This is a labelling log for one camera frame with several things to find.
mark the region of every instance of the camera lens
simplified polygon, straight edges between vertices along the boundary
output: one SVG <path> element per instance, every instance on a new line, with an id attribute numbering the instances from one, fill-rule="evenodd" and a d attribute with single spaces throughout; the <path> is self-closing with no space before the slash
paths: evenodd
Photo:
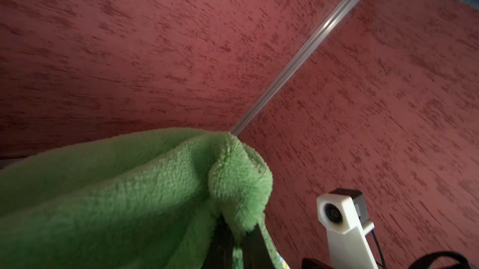
<path id="1" fill-rule="evenodd" d="M 328 203 L 324 207 L 324 212 L 326 213 L 326 216 L 328 217 L 328 219 L 331 220 L 332 222 L 336 224 L 340 224 L 341 222 L 343 222 L 343 216 L 341 215 L 341 212 L 339 211 L 339 209 L 336 208 L 336 206 Z"/>

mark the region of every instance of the black object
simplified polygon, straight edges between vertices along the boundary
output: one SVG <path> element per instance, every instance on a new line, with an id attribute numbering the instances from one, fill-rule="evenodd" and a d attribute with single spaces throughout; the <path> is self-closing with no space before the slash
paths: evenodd
<path id="1" fill-rule="evenodd" d="M 324 207 L 324 212 L 326 213 L 326 216 L 328 217 L 329 220 L 336 224 L 340 224 L 343 222 L 343 216 L 341 215 L 341 211 L 333 205 L 333 204 L 326 204 Z"/>
<path id="2" fill-rule="evenodd" d="M 215 235 L 202 269 L 231 269 L 235 238 L 223 216 L 218 219 Z"/>
<path id="3" fill-rule="evenodd" d="M 315 259 L 303 259 L 301 269 L 333 269 L 331 266 Z"/>
<path id="4" fill-rule="evenodd" d="M 233 233 L 221 216 L 202 269 L 231 269 L 234 242 Z M 274 269 L 258 224 L 244 237 L 241 248 L 244 269 Z"/>
<path id="5" fill-rule="evenodd" d="M 428 269 L 435 260 L 442 257 L 449 257 L 459 262 L 459 264 L 444 269 L 471 269 L 468 260 L 462 254 L 453 251 L 438 251 L 425 255 L 417 259 L 411 266 L 409 266 L 409 269 Z"/>
<path id="6" fill-rule="evenodd" d="M 373 234 L 374 242 L 376 242 L 376 246 L 377 246 L 377 251 L 379 252 L 379 256 L 381 257 L 381 263 L 382 263 L 381 267 L 383 269 L 386 269 L 386 262 L 384 261 L 384 256 L 383 256 L 383 252 L 381 251 L 381 247 L 379 246 L 379 241 L 376 238 L 376 233 L 374 232 L 374 230 L 372 230 L 371 233 Z"/>
<path id="7" fill-rule="evenodd" d="M 246 235 L 241 248 L 244 269 L 274 269 L 259 225 Z"/>

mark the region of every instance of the black strap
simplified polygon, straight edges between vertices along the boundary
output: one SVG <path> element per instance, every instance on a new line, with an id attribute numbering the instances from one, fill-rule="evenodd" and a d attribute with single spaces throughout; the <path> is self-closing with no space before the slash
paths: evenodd
<path id="1" fill-rule="evenodd" d="M 453 251 L 438 251 L 425 255 L 417 259 L 409 266 L 409 269 L 428 269 L 435 260 L 442 257 L 449 257 L 459 262 L 457 265 L 448 267 L 449 269 L 471 269 L 468 260 L 462 254 Z"/>
<path id="2" fill-rule="evenodd" d="M 221 216 L 202 269 L 231 269 L 234 243 L 233 233 Z"/>
<path id="3" fill-rule="evenodd" d="M 244 269 L 274 269 L 259 225 L 246 235 L 241 248 Z"/>

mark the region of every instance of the green microfiber cloth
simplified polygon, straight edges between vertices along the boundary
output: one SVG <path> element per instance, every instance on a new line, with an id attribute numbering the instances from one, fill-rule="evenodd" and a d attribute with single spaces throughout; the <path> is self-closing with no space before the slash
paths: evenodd
<path id="1" fill-rule="evenodd" d="M 66 146 L 0 170 L 0 268 L 198 268 L 223 215 L 264 226 L 272 174 L 235 136 L 160 129 Z M 233 253 L 242 268 L 241 249 Z"/>

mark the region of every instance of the red textured wall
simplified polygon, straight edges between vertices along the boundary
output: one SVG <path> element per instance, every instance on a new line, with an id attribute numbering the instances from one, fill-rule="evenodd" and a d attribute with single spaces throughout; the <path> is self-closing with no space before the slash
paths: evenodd
<path id="1" fill-rule="evenodd" d="M 240 135 L 273 171 L 292 268 L 328 260 L 315 198 L 337 187 L 365 193 L 388 268 L 441 249 L 479 264 L 478 23 L 456 0 L 362 0 Z"/>
<path id="2" fill-rule="evenodd" d="M 0 158 L 231 128 L 339 0 L 0 0 Z"/>

